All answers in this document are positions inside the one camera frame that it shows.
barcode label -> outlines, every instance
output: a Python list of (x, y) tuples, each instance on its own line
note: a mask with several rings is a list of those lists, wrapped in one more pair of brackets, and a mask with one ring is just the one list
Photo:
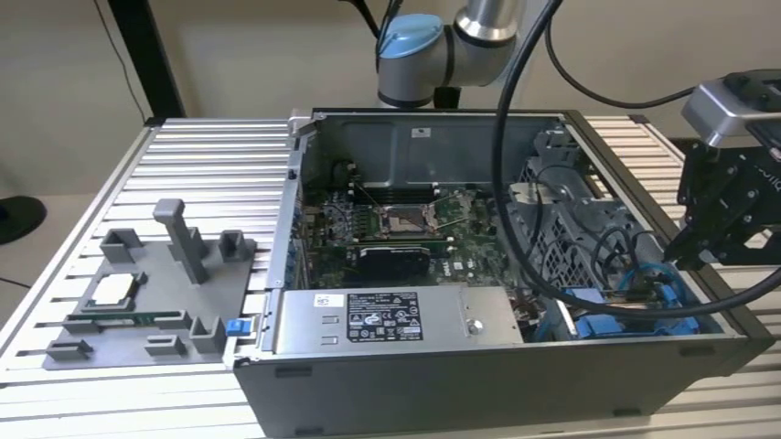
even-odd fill
[(345, 295), (343, 294), (315, 294), (317, 308), (343, 308)]

black cable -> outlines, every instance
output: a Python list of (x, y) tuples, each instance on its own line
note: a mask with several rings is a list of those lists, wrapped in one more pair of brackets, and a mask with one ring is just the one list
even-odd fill
[(93, 4), (95, 5), (95, 10), (98, 11), (98, 16), (101, 17), (101, 23), (103, 24), (103, 29), (107, 32), (109, 43), (111, 43), (111, 48), (114, 48), (114, 54), (118, 56), (118, 60), (122, 64), (122, 74), (125, 75), (125, 83), (127, 84), (127, 90), (131, 92), (131, 97), (134, 98), (135, 107), (138, 108), (138, 112), (142, 115), (142, 123), (147, 121), (147, 115), (145, 114), (145, 110), (142, 110), (142, 104), (138, 103), (138, 98), (135, 97), (134, 86), (131, 85), (131, 77), (127, 72), (127, 65), (125, 64), (125, 59), (122, 59), (121, 51), (118, 50), (118, 45), (114, 43), (114, 38), (111, 37), (111, 31), (109, 30), (107, 19), (103, 17), (103, 11), (101, 10), (101, 5), (98, 5), (98, 0), (93, 0)]
[(392, 21), (402, 9), (404, 2), (405, 0), (389, 0), (389, 7), (386, 8), (386, 13), (382, 17), (382, 24), (380, 25), (380, 36), (377, 37), (376, 43), (376, 70), (380, 70), (380, 50), (382, 49), (382, 44), (385, 43), (386, 36), (389, 34), (389, 27), (392, 26)]
[[(510, 104), (513, 101), (513, 94), (518, 86), (518, 79), (524, 68), (529, 62), (529, 58), (533, 54), (534, 45), (540, 41), (540, 37), (544, 34), (545, 28), (550, 21), (550, 18), (556, 14), (561, 6), (561, 0), (549, 0), (542, 10), (542, 13), (534, 21), (529, 36), (521, 43), (521, 49), (516, 63), (510, 69), (510, 74), (502, 88), (502, 96), (500, 98), (500, 104), (497, 106), (497, 118), (493, 125), (493, 137), (490, 144), (490, 188), (494, 199), (502, 199), (502, 193), (505, 191), (505, 180), (502, 177), (502, 164), (504, 164), (504, 150), (505, 145), (505, 127), (508, 123), (508, 114), (510, 112)], [(594, 304), (589, 300), (584, 300), (573, 295), (569, 295), (560, 291), (542, 277), (542, 275), (534, 270), (533, 264), (529, 258), (525, 257), (524, 249), (518, 242), (518, 236), (513, 230), (513, 224), (510, 220), (510, 214), (508, 206), (497, 202), (496, 203), (497, 213), (500, 216), (500, 224), (502, 226), (505, 237), (513, 256), (518, 260), (521, 268), (530, 276), (536, 286), (536, 292), (561, 300), (565, 304), (586, 309), (594, 314), (609, 314), (612, 316), (627, 317), (632, 319), (652, 319), (660, 320), (663, 318), (681, 318), (689, 316), (703, 316), (715, 314), (725, 311), (736, 306), (745, 305), (753, 300), (759, 299), (773, 291), (775, 288), (781, 285), (781, 269), (777, 269), (761, 282), (755, 286), (744, 290), (740, 294), (732, 295), (728, 298), (719, 299), (715, 302), (701, 305), (688, 305), (680, 308), (667, 309), (631, 309), (620, 306), (600, 305)]]
[(640, 241), (640, 237), (643, 235), (651, 235), (651, 236), (653, 236), (656, 238), (657, 237), (657, 232), (653, 231), (653, 230), (641, 230), (637, 233), (635, 233), (633, 236), (632, 236), (632, 248), (633, 249), (637, 249), (637, 242)]
[(540, 187), (536, 187), (537, 192), (537, 209), (534, 212), (534, 229), (533, 236), (529, 239), (529, 250), (526, 251), (526, 257), (532, 256), (537, 242), (540, 241), (540, 234), (542, 232), (542, 218), (544, 218), (544, 205), (542, 205), (542, 194), (540, 193)]
[(11, 279), (7, 279), (6, 277), (0, 277), (0, 282), (6, 282), (6, 283), (8, 283), (8, 284), (12, 284), (12, 285), (20, 286), (22, 288), (27, 288), (28, 290), (32, 288), (32, 286), (31, 286), (31, 285), (28, 285), (28, 284), (23, 284), (22, 282), (16, 282), (16, 281), (14, 281), (14, 280), (11, 280)]
[[(594, 272), (594, 275), (597, 275), (598, 277), (601, 277), (597, 274), (597, 262), (600, 260), (600, 250), (605, 246), (608, 238), (610, 238), (610, 236), (616, 233), (621, 234), (621, 236), (624, 237), (624, 241), (627, 243), (627, 246), (631, 247), (632, 237), (631, 237), (631, 233), (627, 231), (627, 229), (624, 229), (623, 227), (612, 227), (610, 229), (608, 229), (605, 231), (605, 233), (600, 237), (600, 240), (597, 241), (597, 244), (594, 244), (594, 248), (593, 248), (592, 254), (590, 254), (590, 270)], [(631, 258), (632, 258), (632, 267), (635, 268), (635, 270), (640, 271), (640, 260), (637, 258), (637, 253), (635, 252), (635, 249), (632, 249), (632, 248), (628, 250), (628, 252), (629, 252)], [(602, 282), (605, 288), (610, 287), (610, 283), (608, 282), (606, 276), (601, 277), (600, 282)]]
[(610, 98), (604, 97), (601, 94), (589, 90), (589, 88), (586, 88), (586, 86), (577, 81), (577, 79), (573, 77), (573, 75), (570, 75), (570, 72), (566, 71), (566, 68), (562, 66), (561, 61), (560, 61), (560, 57), (557, 56), (557, 52), (553, 48), (553, 36), (550, 35), (552, 28), (553, 28), (553, 21), (550, 23), (548, 23), (548, 26), (546, 26), (546, 49), (548, 49), (548, 56), (550, 57), (550, 62), (553, 63), (553, 67), (557, 69), (557, 72), (560, 73), (561, 77), (564, 78), (564, 80), (568, 81), (568, 83), (573, 86), (573, 88), (576, 88), (576, 90), (578, 90), (581, 93), (584, 93), (586, 96), (589, 96), (594, 101), (601, 102), (606, 105), (612, 105), (612, 106), (619, 107), (619, 108), (628, 109), (628, 110), (644, 110), (645, 108), (659, 107), (660, 105), (664, 105), (665, 103), (671, 103), (673, 101), (677, 101), (679, 99), (689, 96), (692, 94), (692, 92), (695, 91), (695, 87), (689, 87), (688, 89), (684, 89), (683, 91), (677, 91), (676, 93), (671, 94), (669, 96), (665, 96), (663, 98), (655, 99), (653, 101), (648, 101), (648, 102), (624, 102), (624, 101), (617, 101), (616, 99), (610, 99)]
[(610, 284), (608, 282), (608, 269), (610, 268), (610, 266), (613, 265), (613, 261), (616, 260), (616, 258), (619, 258), (620, 256), (623, 256), (625, 253), (623, 252), (612, 252), (608, 257), (605, 258), (605, 260), (600, 263), (600, 269), (602, 271), (601, 273), (601, 278), (600, 281), (608, 285)]
[(372, 10), (369, 9), (366, 2), (364, 0), (342, 0), (342, 1), (346, 1), (351, 5), (356, 6), (356, 9), (358, 9), (358, 12), (361, 13), (361, 15), (364, 17), (364, 21), (366, 22), (366, 25), (369, 26), (369, 30), (372, 31), (372, 35), (374, 35), (376, 38), (380, 38), (380, 29), (377, 28), (377, 21), (376, 21), (374, 16), (372, 15)]

motherboard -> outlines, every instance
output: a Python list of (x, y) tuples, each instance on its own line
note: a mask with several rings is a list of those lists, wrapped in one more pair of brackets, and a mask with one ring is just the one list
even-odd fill
[(306, 207), (313, 288), (514, 287), (489, 194), (474, 185), (327, 193)]

black pole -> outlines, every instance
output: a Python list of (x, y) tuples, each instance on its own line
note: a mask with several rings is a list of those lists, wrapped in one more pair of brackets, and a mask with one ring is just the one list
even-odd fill
[(153, 115), (186, 117), (155, 17), (147, 0), (109, 0), (135, 73), (141, 80)]

blue connector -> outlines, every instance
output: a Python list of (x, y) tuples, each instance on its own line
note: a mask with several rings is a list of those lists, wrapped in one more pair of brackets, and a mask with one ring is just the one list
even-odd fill
[(243, 318), (234, 318), (229, 320), (229, 325), (225, 327), (225, 335), (229, 337), (243, 337), (253, 333), (253, 322)]

